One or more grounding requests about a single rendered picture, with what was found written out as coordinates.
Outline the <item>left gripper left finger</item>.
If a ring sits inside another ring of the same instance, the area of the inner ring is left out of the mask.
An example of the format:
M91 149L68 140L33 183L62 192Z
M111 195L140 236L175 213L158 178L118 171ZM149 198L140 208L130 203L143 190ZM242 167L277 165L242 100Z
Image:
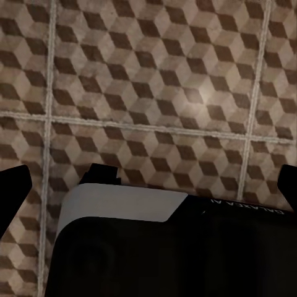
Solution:
M0 171L0 239L32 189L27 165Z

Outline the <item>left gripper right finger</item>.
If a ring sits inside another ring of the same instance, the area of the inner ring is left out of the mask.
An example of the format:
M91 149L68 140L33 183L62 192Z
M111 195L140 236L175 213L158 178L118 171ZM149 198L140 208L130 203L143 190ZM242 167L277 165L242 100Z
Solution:
M283 165L277 186L297 214L297 166Z

